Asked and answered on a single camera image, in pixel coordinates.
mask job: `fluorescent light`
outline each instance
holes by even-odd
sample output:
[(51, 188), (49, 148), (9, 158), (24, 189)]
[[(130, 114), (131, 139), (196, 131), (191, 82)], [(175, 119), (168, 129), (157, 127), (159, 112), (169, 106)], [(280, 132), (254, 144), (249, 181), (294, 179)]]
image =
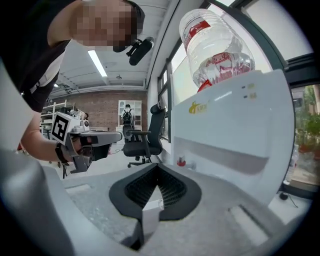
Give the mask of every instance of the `fluorescent light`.
[(107, 77), (107, 74), (106, 74), (104, 68), (101, 65), (101, 62), (100, 62), (100, 60), (98, 58), (98, 55), (97, 55), (96, 51), (95, 50), (89, 50), (88, 54), (90, 55), (94, 65), (96, 66), (96, 68), (100, 72), (101, 76), (102, 77)]

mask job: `yellow logo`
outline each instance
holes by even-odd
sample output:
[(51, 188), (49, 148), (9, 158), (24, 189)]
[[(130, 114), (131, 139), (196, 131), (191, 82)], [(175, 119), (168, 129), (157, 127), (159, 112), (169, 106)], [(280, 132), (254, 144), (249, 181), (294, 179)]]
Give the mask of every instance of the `yellow logo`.
[(190, 114), (199, 114), (207, 111), (207, 104), (197, 104), (195, 101), (192, 102), (191, 107), (189, 108)]

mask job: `white panel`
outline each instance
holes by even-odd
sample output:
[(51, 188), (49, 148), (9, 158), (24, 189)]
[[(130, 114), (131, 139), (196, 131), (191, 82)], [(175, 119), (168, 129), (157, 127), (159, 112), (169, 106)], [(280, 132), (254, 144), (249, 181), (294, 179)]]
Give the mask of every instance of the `white panel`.
[[(204, 111), (191, 114), (193, 102), (206, 104)], [(171, 120), (173, 163), (185, 156), (196, 172), (270, 203), (287, 171), (295, 133), (291, 92), (281, 70), (220, 82), (175, 106)]]
[(246, 11), (270, 37), (285, 60), (313, 52), (298, 24), (277, 1), (259, 0)]

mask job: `black office chair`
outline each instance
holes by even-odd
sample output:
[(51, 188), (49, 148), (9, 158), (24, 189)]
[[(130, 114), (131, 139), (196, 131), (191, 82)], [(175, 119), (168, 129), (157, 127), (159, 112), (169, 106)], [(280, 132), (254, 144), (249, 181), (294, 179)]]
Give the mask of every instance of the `black office chair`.
[(123, 153), (127, 157), (135, 157), (139, 159), (142, 157), (142, 162), (130, 162), (131, 165), (140, 166), (145, 163), (152, 163), (150, 160), (151, 155), (157, 156), (162, 152), (162, 143), (160, 141), (160, 131), (165, 119), (166, 110), (162, 109), (158, 104), (151, 107), (152, 113), (149, 131), (130, 130), (134, 136), (141, 136), (142, 141), (125, 143)]

